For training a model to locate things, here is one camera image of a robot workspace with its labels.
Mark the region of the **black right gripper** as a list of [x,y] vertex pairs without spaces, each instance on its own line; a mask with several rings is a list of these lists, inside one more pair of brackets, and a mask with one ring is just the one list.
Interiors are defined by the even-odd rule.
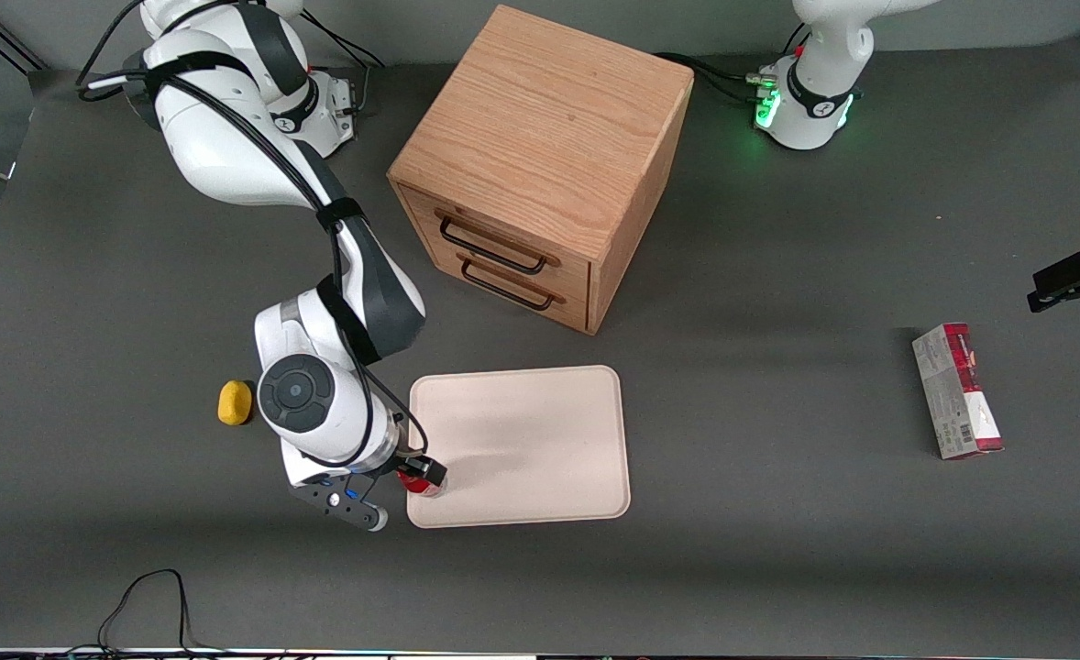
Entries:
[[389,475],[402,468],[407,460],[407,486],[409,488],[443,488],[448,468],[429,456],[411,456],[411,450],[393,452],[384,463],[377,468],[377,476]]

